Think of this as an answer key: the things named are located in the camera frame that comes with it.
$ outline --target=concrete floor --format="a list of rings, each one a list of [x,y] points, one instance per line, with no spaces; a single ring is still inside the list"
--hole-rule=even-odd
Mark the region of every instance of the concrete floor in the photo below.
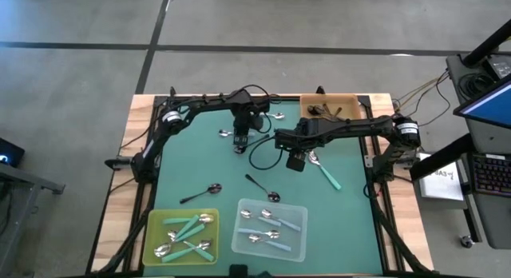
[[[0,42],[149,44],[162,0],[0,0]],[[160,44],[471,50],[511,18],[511,0],[171,0]],[[510,50],[511,45],[503,46]],[[0,48],[0,137],[26,149],[23,168],[67,184],[41,196],[17,269],[37,277],[85,271],[144,50]],[[391,93],[400,97],[445,69],[443,57],[156,52],[145,93]],[[449,81],[441,86],[457,104]],[[414,118],[445,102],[428,94]],[[428,151],[466,131],[447,113],[422,131]],[[458,245],[461,210],[421,201],[435,268],[507,277],[511,252]]]

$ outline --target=green mat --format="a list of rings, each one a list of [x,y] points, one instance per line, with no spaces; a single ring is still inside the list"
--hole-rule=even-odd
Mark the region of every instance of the green mat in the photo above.
[[[271,112],[286,114],[282,121],[272,118],[274,128],[294,129],[299,120],[299,103],[285,101],[272,105]],[[307,163],[302,173],[287,169],[287,153],[273,169],[252,168],[248,164],[250,149],[242,155],[234,154],[232,138],[220,138],[219,129],[232,129],[229,111],[202,113],[187,129],[168,140],[154,205],[155,209],[218,209],[221,221],[217,263],[145,267],[145,276],[227,276],[231,264],[246,264],[251,275],[265,270],[273,275],[382,273],[370,202],[362,193],[366,178],[357,138],[339,139],[326,148],[316,149],[322,164],[343,187],[336,191],[315,165]],[[257,133],[255,139],[262,135]],[[278,156],[279,150],[269,141],[256,150],[254,163],[268,166]],[[282,203],[308,209],[304,262],[273,260],[231,250],[238,201],[267,199],[261,189],[244,178],[245,173],[269,191],[278,192]],[[179,199],[202,192],[211,183],[221,183],[222,192],[179,204]]]

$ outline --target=monitor screen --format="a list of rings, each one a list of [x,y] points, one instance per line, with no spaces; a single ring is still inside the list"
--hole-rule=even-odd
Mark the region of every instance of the monitor screen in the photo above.
[[[488,93],[464,103],[454,113],[477,121],[511,128],[510,78],[511,75],[503,78]]]

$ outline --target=desk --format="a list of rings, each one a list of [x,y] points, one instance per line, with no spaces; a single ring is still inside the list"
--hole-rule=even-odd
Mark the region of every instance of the desk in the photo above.
[[[367,95],[370,98],[373,116],[381,116],[394,112],[390,95],[385,94],[359,94]],[[154,95],[136,95],[129,111],[128,122],[126,125],[125,135],[122,144],[132,140],[149,126],[153,111]],[[370,138],[366,139],[368,151],[372,153]],[[379,139],[381,150],[385,150],[388,142],[385,139]],[[145,138],[133,142],[130,146],[121,150],[120,155],[132,156],[139,152],[145,146]],[[396,169],[396,174],[408,176],[408,173],[400,172]],[[121,184],[130,179],[133,175],[131,170],[125,169],[115,172],[111,187]],[[118,250],[129,232],[130,221],[133,213],[135,196],[137,193],[137,183],[129,183],[126,186],[116,190],[107,200],[105,213],[98,229],[97,244],[93,246],[91,252],[91,261],[89,262],[88,271],[95,271],[103,267],[112,255]],[[145,186],[144,197],[142,199],[142,210],[145,208],[150,185]],[[422,226],[422,220],[415,199],[413,185],[407,181],[395,180],[389,183],[389,192],[394,210],[397,229],[399,235],[409,246],[414,255],[427,268],[432,269],[433,264],[430,257],[430,250],[426,241],[426,234]],[[380,198],[380,205],[384,207],[384,203]],[[131,270],[139,267],[139,259],[141,254],[142,234],[137,238],[133,249]],[[393,246],[388,237],[385,237],[385,248],[389,258],[390,269],[397,269],[394,260]]]

